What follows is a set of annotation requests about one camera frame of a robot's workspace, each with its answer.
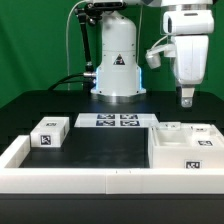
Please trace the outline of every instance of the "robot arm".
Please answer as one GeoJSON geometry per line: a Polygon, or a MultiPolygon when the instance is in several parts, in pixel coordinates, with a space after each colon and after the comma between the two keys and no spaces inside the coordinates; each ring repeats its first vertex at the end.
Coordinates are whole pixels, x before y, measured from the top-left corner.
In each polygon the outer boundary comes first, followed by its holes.
{"type": "Polygon", "coordinates": [[[164,51],[164,56],[171,58],[183,107],[192,106],[194,86],[204,78],[209,43],[206,34],[214,30],[214,19],[208,9],[212,3],[212,0],[163,0],[162,27],[170,43],[153,47],[146,54],[151,68],[160,66],[159,52],[164,51]]]}

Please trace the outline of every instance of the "black surface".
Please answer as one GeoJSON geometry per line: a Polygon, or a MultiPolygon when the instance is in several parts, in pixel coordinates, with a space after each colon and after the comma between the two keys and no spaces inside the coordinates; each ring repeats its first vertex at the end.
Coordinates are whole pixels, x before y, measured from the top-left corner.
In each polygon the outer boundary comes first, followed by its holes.
{"type": "MultiPolygon", "coordinates": [[[[198,92],[193,107],[187,110],[178,102],[174,92],[148,93],[144,101],[119,105],[93,101],[82,92],[27,92],[0,110],[0,150],[4,151],[19,134],[29,134],[44,116],[69,116],[73,127],[78,113],[155,113],[159,121],[215,124],[224,134],[221,99],[198,92]]],[[[98,158],[97,152],[90,154],[98,158]]],[[[224,222],[223,210],[224,195],[0,194],[1,224],[210,224],[224,222]]]]}
{"type": "Polygon", "coordinates": [[[32,148],[21,168],[149,167],[147,129],[72,128],[61,148],[32,148]]]}

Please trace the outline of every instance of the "white border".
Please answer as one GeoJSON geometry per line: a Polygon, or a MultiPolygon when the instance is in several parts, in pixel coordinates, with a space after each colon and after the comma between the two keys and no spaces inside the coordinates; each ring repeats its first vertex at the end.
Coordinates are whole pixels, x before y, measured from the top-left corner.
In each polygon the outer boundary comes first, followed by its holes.
{"type": "Polygon", "coordinates": [[[10,162],[25,158],[28,143],[18,136],[0,157],[0,193],[224,194],[224,169],[17,168],[21,161],[10,162]]]}

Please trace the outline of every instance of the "small white box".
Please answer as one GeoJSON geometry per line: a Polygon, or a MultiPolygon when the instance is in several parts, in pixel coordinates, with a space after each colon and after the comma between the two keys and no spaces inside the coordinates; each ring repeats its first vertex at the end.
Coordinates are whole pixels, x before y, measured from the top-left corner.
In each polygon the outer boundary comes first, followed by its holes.
{"type": "Polygon", "coordinates": [[[224,137],[214,125],[162,122],[149,128],[151,168],[224,168],[224,137]]]}
{"type": "Polygon", "coordinates": [[[68,117],[44,117],[30,134],[31,146],[61,147],[68,132],[68,117]]]}

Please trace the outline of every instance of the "black table surface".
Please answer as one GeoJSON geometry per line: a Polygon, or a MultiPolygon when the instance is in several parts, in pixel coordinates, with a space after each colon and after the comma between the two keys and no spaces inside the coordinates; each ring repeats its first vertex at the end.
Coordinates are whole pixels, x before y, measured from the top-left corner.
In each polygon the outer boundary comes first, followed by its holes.
{"type": "MultiPolygon", "coordinates": [[[[92,100],[88,93],[82,91],[30,91],[0,110],[0,152],[18,135],[29,135],[46,116],[70,117],[70,128],[74,131],[79,113],[154,113],[160,122],[209,123],[216,125],[224,134],[224,101],[211,93],[196,92],[193,107],[184,109],[175,92],[149,92],[139,102],[110,104],[92,100]]],[[[135,133],[127,129],[125,134],[140,134],[140,145],[146,138],[145,130],[135,133]]],[[[148,166],[144,156],[137,158],[138,167],[148,166]]],[[[127,157],[122,161],[123,164],[127,164],[129,159],[127,157]]],[[[105,164],[103,161],[94,161],[94,167],[98,162],[105,164]]],[[[109,162],[112,167],[121,164],[109,162]]],[[[80,165],[76,161],[72,167],[87,167],[88,164],[84,162],[80,165]]],[[[27,160],[23,165],[30,167],[32,161],[27,160]]],[[[41,163],[36,163],[36,166],[41,167],[41,163]]],[[[223,209],[224,195],[0,194],[0,223],[223,223],[223,209]]]]}

